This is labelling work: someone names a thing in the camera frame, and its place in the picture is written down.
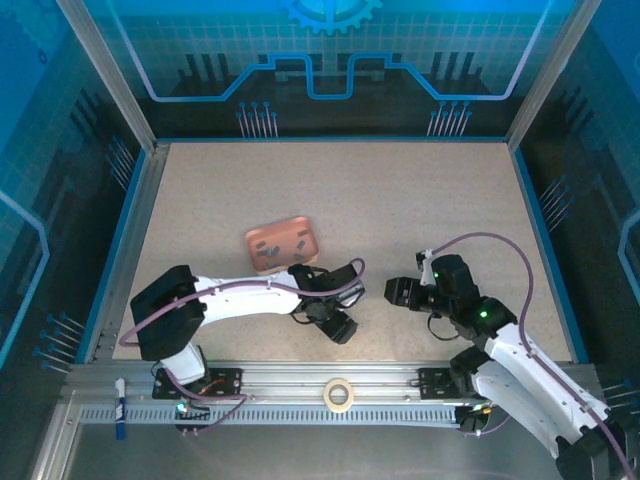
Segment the aluminium frame post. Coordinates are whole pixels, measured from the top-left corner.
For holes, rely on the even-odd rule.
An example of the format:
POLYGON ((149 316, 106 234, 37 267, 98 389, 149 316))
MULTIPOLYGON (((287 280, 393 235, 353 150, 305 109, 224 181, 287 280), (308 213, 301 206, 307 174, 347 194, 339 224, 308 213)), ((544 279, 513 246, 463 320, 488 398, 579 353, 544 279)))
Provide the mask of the aluminium frame post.
POLYGON ((576 0, 571 14, 520 106, 506 135, 510 153, 514 153, 544 105, 560 74, 590 25, 602 0, 576 0))
POLYGON ((157 139, 84 2, 55 1, 141 148, 154 154, 157 139))

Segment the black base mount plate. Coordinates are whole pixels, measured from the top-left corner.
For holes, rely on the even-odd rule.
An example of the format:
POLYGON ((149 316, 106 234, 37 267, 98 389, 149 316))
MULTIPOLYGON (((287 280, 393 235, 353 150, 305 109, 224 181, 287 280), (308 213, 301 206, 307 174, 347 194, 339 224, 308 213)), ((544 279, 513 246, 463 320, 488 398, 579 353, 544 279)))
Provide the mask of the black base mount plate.
MULTIPOLYGON (((240 368, 212 368, 199 380, 184 385, 192 394, 213 398, 237 396, 241 393, 243 371, 240 368)), ((186 397, 170 380, 166 369, 154 373, 152 398, 155 400, 177 400, 186 397)))
POLYGON ((423 400, 466 398, 470 392, 465 376, 450 368, 420 368, 417 388, 423 400))

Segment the blue white marker pen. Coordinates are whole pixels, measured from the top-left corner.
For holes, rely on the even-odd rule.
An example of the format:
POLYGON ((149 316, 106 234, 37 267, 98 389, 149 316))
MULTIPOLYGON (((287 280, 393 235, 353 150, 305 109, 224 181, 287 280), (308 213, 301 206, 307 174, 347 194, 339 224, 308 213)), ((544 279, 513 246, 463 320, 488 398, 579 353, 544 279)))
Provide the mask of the blue white marker pen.
POLYGON ((118 378, 115 381, 115 433, 118 441, 125 439, 125 405, 126 383, 123 378, 118 378))

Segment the small black controller board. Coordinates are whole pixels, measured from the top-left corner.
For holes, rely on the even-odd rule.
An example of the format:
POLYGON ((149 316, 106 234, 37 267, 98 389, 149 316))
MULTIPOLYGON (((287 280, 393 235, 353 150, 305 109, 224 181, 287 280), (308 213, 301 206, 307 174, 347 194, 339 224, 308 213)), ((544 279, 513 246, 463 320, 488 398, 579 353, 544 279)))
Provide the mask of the small black controller board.
POLYGON ((455 409, 457 429, 465 435, 478 436, 486 428, 491 408, 487 406, 461 406, 455 409))
POLYGON ((173 419, 174 426, 183 437, 188 434, 197 436, 200 429, 209 425, 211 410, 206 406, 180 400, 174 406, 173 419))

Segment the aluminium side frame rail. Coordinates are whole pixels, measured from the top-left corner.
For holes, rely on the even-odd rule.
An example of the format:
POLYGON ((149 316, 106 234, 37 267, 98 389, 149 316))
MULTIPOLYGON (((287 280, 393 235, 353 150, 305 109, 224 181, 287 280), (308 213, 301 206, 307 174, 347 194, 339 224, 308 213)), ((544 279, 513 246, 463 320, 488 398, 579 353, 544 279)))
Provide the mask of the aluminium side frame rail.
POLYGON ((169 150, 170 144, 161 142, 136 162, 76 353, 77 364, 94 361, 102 334, 107 335, 109 347, 118 338, 169 150))

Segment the beige tape roll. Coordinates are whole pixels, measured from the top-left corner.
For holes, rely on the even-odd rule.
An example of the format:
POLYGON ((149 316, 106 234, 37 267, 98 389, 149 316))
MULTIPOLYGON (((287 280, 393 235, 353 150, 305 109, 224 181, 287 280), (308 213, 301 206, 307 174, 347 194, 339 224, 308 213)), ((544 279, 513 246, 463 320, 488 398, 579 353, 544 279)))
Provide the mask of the beige tape roll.
POLYGON ((324 404, 333 413, 346 413, 352 407, 354 400, 353 387, 346 379, 331 379, 324 387, 324 404))

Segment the pink plastic tray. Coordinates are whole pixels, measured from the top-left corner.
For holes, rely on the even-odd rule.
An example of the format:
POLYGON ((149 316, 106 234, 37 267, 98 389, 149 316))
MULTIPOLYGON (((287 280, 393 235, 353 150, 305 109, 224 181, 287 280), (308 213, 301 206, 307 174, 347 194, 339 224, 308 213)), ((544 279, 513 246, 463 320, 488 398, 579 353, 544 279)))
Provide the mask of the pink plastic tray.
POLYGON ((249 258, 253 270, 258 275, 270 275, 286 270, 295 264, 314 263, 319 255, 319 244, 308 217, 298 216, 271 223, 249 231, 245 235, 249 258), (303 249, 298 249, 300 241, 305 241, 303 249), (264 245, 260 254, 255 253, 256 246, 264 245), (279 247, 275 255, 268 256, 269 247, 279 247), (305 256, 304 260, 296 260, 295 254, 305 256), (279 263, 277 268, 269 268, 271 263, 279 263))

